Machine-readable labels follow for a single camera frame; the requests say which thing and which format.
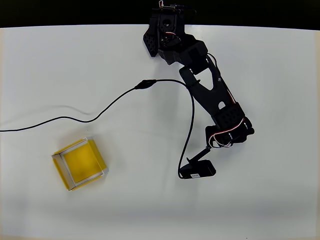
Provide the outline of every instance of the black cable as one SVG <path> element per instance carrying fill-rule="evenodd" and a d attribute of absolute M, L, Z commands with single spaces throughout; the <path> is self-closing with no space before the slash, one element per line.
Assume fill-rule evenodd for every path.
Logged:
<path fill-rule="evenodd" d="M 91 119 L 91 120 L 88 120 L 88 121 L 83 121 L 83 120 L 79 120 L 79 119 L 76 119 L 74 117 L 70 117 L 70 116 L 58 116 L 58 117 L 55 117 L 55 118 L 52 118 L 50 120 L 47 120 L 47 121 L 43 121 L 41 123 L 38 123 L 36 125 L 33 125 L 33 126 L 28 126 L 28 127 L 23 127 L 23 128 L 18 128 L 18 129 L 9 129 L 9 130 L 0 130 L 0 133 L 5 133 L 5 132 L 18 132 L 18 131 L 23 131 L 23 130 L 27 130 L 27 129 L 33 129 L 35 127 L 38 127 L 38 126 L 41 126 L 43 124 L 46 124 L 46 123 L 49 123 L 49 122 L 52 122 L 54 120 L 58 120 L 58 119 L 71 119 L 71 120 L 74 120 L 74 121 L 77 121 L 77 122 L 80 122 L 80 123 L 91 123 L 95 120 L 97 120 L 105 111 L 107 111 L 116 101 L 118 101 L 120 98 L 122 98 L 124 95 L 132 92 L 133 90 L 135 90 L 135 88 L 131 88 L 130 90 L 124 92 L 123 94 L 121 94 L 120 96 L 118 96 L 112 103 L 110 103 L 102 112 L 99 113 L 98 116 L 96 116 L 95 118 Z"/>
<path fill-rule="evenodd" d="M 184 147 L 183 147 L 183 150 L 182 150 L 182 153 L 181 153 L 181 157 L 180 157 L 180 160 L 179 160 L 179 164 L 178 164 L 178 177 L 180 179 L 184 179 L 181 175 L 180 175 L 180 167 L 181 167 L 181 163 L 182 163 L 182 159 L 184 158 L 184 155 L 185 155 L 185 152 L 186 152 L 186 149 L 187 149 L 187 146 L 188 146 L 188 142 L 189 142 L 189 139 L 190 139 L 190 136 L 191 136 L 191 132 L 192 132 L 192 129 L 193 129 L 193 126 L 194 126 L 194 119 L 195 119 L 195 99 L 194 99 L 194 96 L 192 95 L 191 91 L 190 91 L 190 88 L 183 82 L 181 81 L 178 81 L 178 80 L 174 80 L 174 79 L 160 79 L 160 80 L 156 80 L 157 82 L 174 82 L 174 83 L 178 83 L 178 84 L 181 84 L 183 86 L 185 86 L 185 88 L 189 91 L 189 94 L 190 94 L 190 97 L 191 97 L 191 103 L 192 103 L 192 115 L 191 115 L 191 123 L 190 123 L 190 129 L 189 129 L 189 132 L 188 132 L 188 136 L 186 137 L 186 140 L 185 140 L 185 143 L 184 143 Z"/>
<path fill-rule="evenodd" d="M 195 119 L 195 100 L 194 100 L 194 96 L 192 95 L 189 87 L 181 82 L 181 81 L 178 81 L 178 80 L 174 80 L 174 79 L 149 79 L 149 80 L 143 80 L 141 81 L 138 85 L 136 85 L 135 87 L 129 89 L 128 91 L 124 92 L 123 94 L 121 94 L 120 96 L 118 96 L 113 102 L 111 102 L 102 112 L 99 113 L 98 116 L 96 116 L 95 118 L 91 119 L 91 120 L 87 120 L 87 121 L 83 121 L 83 120 L 79 120 L 79 119 L 76 119 L 74 117 L 70 117 L 70 116 L 58 116 L 58 117 L 55 117 L 55 118 L 52 118 L 50 120 L 47 120 L 47 121 L 43 121 L 41 123 L 38 123 L 36 125 L 32 125 L 32 126 L 28 126 L 28 127 L 23 127 L 23 128 L 17 128 L 17 129 L 8 129 L 8 130 L 0 130 L 0 133 L 5 133 L 5 132 L 18 132 L 18 131 L 23 131 L 23 130 L 28 130 L 28 129 L 33 129 L 33 128 L 36 128 L 38 126 L 41 126 L 43 124 L 46 124 L 46 123 L 49 123 L 49 122 L 52 122 L 54 120 L 58 120 L 58 119 L 71 119 L 71 120 L 74 120 L 74 121 L 77 121 L 77 122 L 80 122 L 80 123 L 91 123 L 95 120 L 97 120 L 105 111 L 107 111 L 116 101 L 118 101 L 120 98 L 122 98 L 124 95 L 132 92 L 133 90 L 139 90 L 139 89 L 147 89 L 147 88 L 150 88 L 153 84 L 155 84 L 156 82 L 174 82 L 174 83 L 178 83 L 178 84 L 181 84 L 183 86 L 185 86 L 185 88 L 189 91 L 189 94 L 190 94 L 190 97 L 191 97 L 191 103 L 192 103 L 192 116 L 191 116 L 191 123 L 190 123 L 190 129 L 189 129 L 189 132 L 188 132 L 188 135 L 186 137 L 186 140 L 185 140 L 185 143 L 184 143 L 184 147 L 183 147 L 183 150 L 182 150 L 182 153 L 181 153 L 181 157 L 180 157 L 180 160 L 179 160 L 179 164 L 178 164 L 178 176 L 180 179 L 183 179 L 183 177 L 180 176 L 180 167 L 181 167 L 181 163 L 182 163 L 182 159 L 184 158 L 184 155 L 185 155 L 185 152 L 186 152 L 186 149 L 187 149 L 187 146 L 188 146 L 188 142 L 189 142 L 189 139 L 190 139 L 190 136 L 191 136 L 191 132 L 192 132 L 192 129 L 193 129 L 193 126 L 194 126 L 194 119 Z"/>

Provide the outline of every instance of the cable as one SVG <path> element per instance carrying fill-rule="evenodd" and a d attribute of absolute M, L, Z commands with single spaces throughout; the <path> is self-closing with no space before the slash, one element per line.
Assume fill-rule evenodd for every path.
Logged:
<path fill-rule="evenodd" d="M 175 35 L 175 36 L 177 36 L 174 32 L 171 32 L 171 31 L 166 31 L 166 32 L 164 32 L 165 34 L 170 34 L 170 35 Z"/>
<path fill-rule="evenodd" d="M 212 135 L 209 137 L 209 140 L 208 140 L 210 147 L 211 147 L 210 141 L 211 141 L 211 138 L 212 138 L 212 137 L 214 138 L 214 140 L 216 141 L 217 144 L 222 145 L 223 147 L 228 147 L 228 145 L 230 144 L 230 142 L 229 142 L 228 144 L 226 144 L 226 145 L 223 145 L 222 143 L 220 143 L 220 142 L 217 141 L 216 135 L 218 135 L 218 134 L 224 134 L 224 133 L 230 132 L 230 131 L 232 131 L 232 130 L 235 130 L 237 127 L 239 127 L 239 126 L 242 124 L 242 122 L 243 122 L 244 120 L 245 120 L 245 119 L 242 118 L 242 120 L 240 121 L 240 123 L 239 123 L 238 125 L 234 126 L 234 127 L 231 128 L 231 129 L 224 130 L 224 131 L 219 131 L 219 132 L 216 132 L 216 133 L 212 134 Z"/>
<path fill-rule="evenodd" d="M 183 177 L 180 176 L 180 167 L 181 167 L 181 163 L 182 163 L 182 159 L 185 155 L 185 152 L 186 152 L 186 149 L 187 149 L 187 146 L 188 146 L 188 142 L 189 142 L 189 139 L 190 139 L 190 136 L 191 136 L 191 132 L 192 132 L 192 129 L 193 129 L 193 126 L 194 126 L 194 119 L 195 119 L 195 100 L 194 100 L 194 96 L 192 95 L 189 87 L 181 82 L 181 81 L 178 81 L 178 80 L 174 80 L 174 79 L 148 79 L 148 80 L 143 80 L 141 81 L 138 85 L 136 85 L 135 87 L 129 89 L 128 91 L 124 92 L 123 94 L 121 94 L 120 96 L 118 96 L 113 102 L 111 102 L 102 112 L 99 113 L 98 116 L 96 116 L 95 118 L 91 119 L 91 120 L 87 120 L 87 121 L 84 121 L 84 120 L 79 120 L 79 119 L 76 119 L 74 117 L 70 117 L 70 116 L 58 116 L 58 117 L 55 117 L 55 118 L 52 118 L 50 120 L 47 120 L 47 121 L 43 121 L 41 123 L 38 123 L 36 125 L 32 125 L 32 126 L 28 126 L 28 127 L 23 127 L 23 128 L 17 128 L 17 129 L 8 129 L 8 130 L 0 130 L 0 133 L 5 133 L 5 132 L 18 132 L 18 131 L 23 131 L 23 130 L 28 130 L 28 129 L 33 129 L 33 128 L 36 128 L 38 126 L 41 126 L 43 124 L 46 124 L 46 123 L 49 123 L 49 122 L 52 122 L 54 120 L 58 120 L 58 119 L 71 119 L 71 120 L 74 120 L 74 121 L 77 121 L 77 122 L 80 122 L 80 123 L 91 123 L 95 120 L 97 120 L 105 111 L 107 111 L 116 101 L 118 101 L 120 98 L 122 98 L 123 96 L 125 96 L 126 94 L 132 92 L 133 90 L 140 90 L 140 89 L 147 89 L 147 88 L 150 88 L 153 84 L 155 84 L 156 82 L 173 82 L 173 83 L 178 83 L 178 84 L 181 84 L 183 86 L 185 86 L 185 88 L 189 91 L 189 94 L 190 94 L 190 97 L 191 97 L 191 103 L 192 103 L 192 116 L 191 116 L 191 123 L 190 123 L 190 129 L 189 129 L 189 132 L 188 132 L 188 135 L 186 137 L 186 140 L 185 140 L 185 143 L 184 143 L 184 147 L 183 147 L 183 150 L 182 150 L 182 153 L 181 153 L 181 157 L 180 157 L 180 160 L 179 160 L 179 164 L 178 164 L 178 176 L 180 179 L 183 179 Z"/>
<path fill-rule="evenodd" d="M 222 80 L 224 80 L 224 79 L 222 78 L 221 73 L 220 73 L 220 70 L 219 70 L 219 68 L 218 68 L 217 59 L 216 59 L 215 56 L 213 56 L 211 53 L 208 52 L 207 54 L 208 54 L 210 57 L 213 58 L 214 64 L 215 64 L 215 68 L 216 68 L 216 70 L 218 71 L 220 78 L 221 78 Z M 228 88 L 227 88 L 226 90 L 228 91 L 228 93 L 229 93 L 229 95 L 230 95 L 230 97 L 231 97 L 231 99 L 232 99 L 232 102 L 235 104 L 235 103 L 236 103 L 236 100 L 235 100 L 234 96 L 232 96 L 232 94 L 231 94 L 231 92 L 229 91 Z"/>
<path fill-rule="evenodd" d="M 180 157 L 180 160 L 179 160 L 179 164 L 178 164 L 178 177 L 179 177 L 180 179 L 184 179 L 184 178 L 180 175 L 180 167 L 181 167 L 182 159 L 184 158 L 184 155 L 185 155 L 185 152 L 186 152 L 186 149 L 187 149 L 187 146 L 188 146 L 188 142 L 189 142 L 189 139 L 190 139 L 190 136 L 191 136 L 191 132 L 192 132 L 193 126 L 194 126 L 194 119 L 195 119 L 195 99 L 194 99 L 194 96 L 192 95 L 189 87 L 188 87 L 185 83 L 183 83 L 183 82 L 181 82 L 181 81 L 174 80 L 174 79 L 160 79 L 160 80 L 157 80 L 157 82 L 174 82 L 174 83 L 181 84 L 181 85 L 185 86 L 185 88 L 189 91 L 189 94 L 190 94 L 190 97 L 191 97 L 192 115 L 191 115 L 190 129 L 189 129 L 188 135 L 187 135 L 187 137 L 186 137 L 186 140 L 185 140 L 185 143 L 184 143 L 184 146 L 183 146 L 183 150 L 182 150 L 182 153 L 181 153 L 181 157 Z"/>
<path fill-rule="evenodd" d="M 5 132 L 18 132 L 18 131 L 23 131 L 23 130 L 27 130 L 27 129 L 33 129 L 33 128 L 36 128 L 38 126 L 41 126 L 43 124 L 46 124 L 46 123 L 49 123 L 49 122 L 52 122 L 54 120 L 58 120 L 58 119 L 71 119 L 71 120 L 74 120 L 74 121 L 77 121 L 77 122 L 80 122 L 80 123 L 91 123 L 95 120 L 97 120 L 105 111 L 107 111 L 116 101 L 118 101 L 120 98 L 122 98 L 124 95 L 132 92 L 133 90 L 135 90 L 135 88 L 131 88 L 130 90 L 124 92 L 123 94 L 121 94 L 120 96 L 118 96 L 112 103 L 110 103 L 102 112 L 99 113 L 98 116 L 96 116 L 95 118 L 91 119 L 91 120 L 88 120 L 88 121 L 84 121 L 84 120 L 79 120 L 79 119 L 76 119 L 74 117 L 70 117 L 70 116 L 58 116 L 58 117 L 55 117 L 55 118 L 52 118 L 50 120 L 47 120 L 47 121 L 43 121 L 41 123 L 38 123 L 36 125 L 32 125 L 32 126 L 28 126 L 28 127 L 23 127 L 23 128 L 18 128 L 18 129 L 9 129 L 9 130 L 0 130 L 0 133 L 5 133 Z"/>

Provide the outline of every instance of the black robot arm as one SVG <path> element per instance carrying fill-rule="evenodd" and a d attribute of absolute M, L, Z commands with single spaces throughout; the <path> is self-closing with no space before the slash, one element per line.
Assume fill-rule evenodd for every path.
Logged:
<path fill-rule="evenodd" d="M 184 65 L 179 70 L 183 81 L 215 124 L 205 128 L 205 149 L 192 159 L 187 158 L 189 164 L 181 167 L 178 174 L 183 179 L 213 176 L 216 170 L 212 163 L 209 160 L 199 160 L 209 153 L 211 148 L 243 143 L 247 136 L 255 131 L 223 80 L 215 57 L 208 53 L 203 41 L 185 33 L 184 14 L 189 8 L 176 4 L 163 6 L 163 1 L 160 1 L 159 5 L 159 8 L 152 9 L 149 28 L 143 41 L 152 57 L 159 54 L 168 65 L 174 62 Z M 212 89 L 201 85 L 200 80 L 195 77 L 206 69 L 209 69 L 212 75 Z"/>

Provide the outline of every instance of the white wire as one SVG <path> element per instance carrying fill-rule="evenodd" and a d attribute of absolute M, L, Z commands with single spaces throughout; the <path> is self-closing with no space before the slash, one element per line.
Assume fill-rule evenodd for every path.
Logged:
<path fill-rule="evenodd" d="M 230 95 L 230 97 L 231 97 L 231 99 L 232 99 L 232 102 L 235 104 L 236 101 L 235 101 L 234 97 L 231 95 L 231 92 L 230 92 L 228 89 L 227 89 L 227 91 L 228 91 L 228 93 L 229 93 L 229 95 Z"/>
<path fill-rule="evenodd" d="M 227 147 L 227 148 L 228 148 L 228 145 L 230 144 L 230 142 L 229 142 L 227 145 L 223 145 L 222 143 L 220 143 L 220 142 L 217 141 L 216 135 L 218 135 L 218 134 L 224 134 L 224 133 L 230 132 L 230 131 L 232 131 L 232 130 L 235 130 L 237 127 L 239 127 L 239 126 L 242 124 L 242 122 L 243 122 L 244 120 L 245 120 L 245 119 L 242 118 L 242 120 L 240 121 L 240 123 L 239 123 L 238 125 L 236 125 L 235 127 L 231 128 L 231 129 L 224 130 L 224 131 L 219 131 L 219 132 L 216 132 L 216 133 L 212 134 L 212 135 L 209 137 L 209 141 L 208 141 L 210 147 L 213 148 L 213 146 L 211 146 L 211 144 L 210 144 L 211 138 L 213 137 L 217 144 L 219 144 L 219 145 L 221 145 L 221 146 L 223 146 L 223 147 Z"/>
<path fill-rule="evenodd" d="M 172 34 L 172 35 L 177 36 L 174 32 L 171 32 L 171 31 L 166 31 L 165 34 Z"/>

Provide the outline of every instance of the yellow square container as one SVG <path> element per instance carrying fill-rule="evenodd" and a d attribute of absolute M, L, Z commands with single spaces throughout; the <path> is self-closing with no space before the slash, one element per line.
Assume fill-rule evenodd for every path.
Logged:
<path fill-rule="evenodd" d="M 55 152 L 52 159 L 68 191 L 80 188 L 108 172 L 92 137 L 83 138 Z"/>

